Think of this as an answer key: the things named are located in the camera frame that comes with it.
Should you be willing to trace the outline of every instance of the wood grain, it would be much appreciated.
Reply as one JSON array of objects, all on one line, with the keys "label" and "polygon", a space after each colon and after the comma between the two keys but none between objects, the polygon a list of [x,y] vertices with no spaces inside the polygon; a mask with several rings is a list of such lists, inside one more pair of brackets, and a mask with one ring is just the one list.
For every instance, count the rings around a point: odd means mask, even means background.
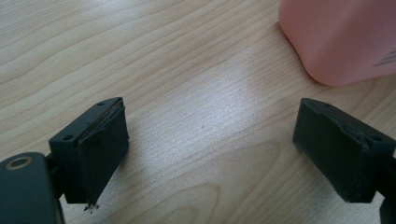
[{"label": "wood grain", "polygon": [[67,223],[379,223],[291,142],[302,97],[396,138],[396,76],[345,87],[305,72],[278,1],[0,2],[0,159],[122,96],[131,147],[99,210]]}]

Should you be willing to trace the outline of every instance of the pink bottle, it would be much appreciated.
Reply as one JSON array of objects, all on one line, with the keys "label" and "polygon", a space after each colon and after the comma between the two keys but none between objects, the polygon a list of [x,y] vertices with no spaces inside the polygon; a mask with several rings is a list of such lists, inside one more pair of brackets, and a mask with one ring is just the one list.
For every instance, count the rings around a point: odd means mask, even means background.
[{"label": "pink bottle", "polygon": [[396,74],[396,0],[282,0],[279,23],[318,82]]}]

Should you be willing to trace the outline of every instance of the mounting hole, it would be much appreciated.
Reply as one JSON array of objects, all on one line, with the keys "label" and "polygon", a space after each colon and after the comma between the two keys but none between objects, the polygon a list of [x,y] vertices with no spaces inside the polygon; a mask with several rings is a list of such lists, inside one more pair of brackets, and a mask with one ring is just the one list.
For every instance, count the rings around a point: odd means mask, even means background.
[{"label": "mounting hole", "polygon": [[6,165],[6,169],[8,170],[18,170],[21,169],[27,165],[29,165],[33,161],[32,157],[19,157],[15,160],[10,161]]},{"label": "mounting hole", "polygon": [[382,141],[382,138],[378,136],[373,136],[372,139],[375,140],[376,142]]},{"label": "mounting hole", "polygon": [[63,140],[64,141],[67,141],[67,140],[70,140],[70,139],[72,139],[74,136],[72,135],[72,134],[68,134],[67,136],[65,136],[64,138],[63,138]]}]

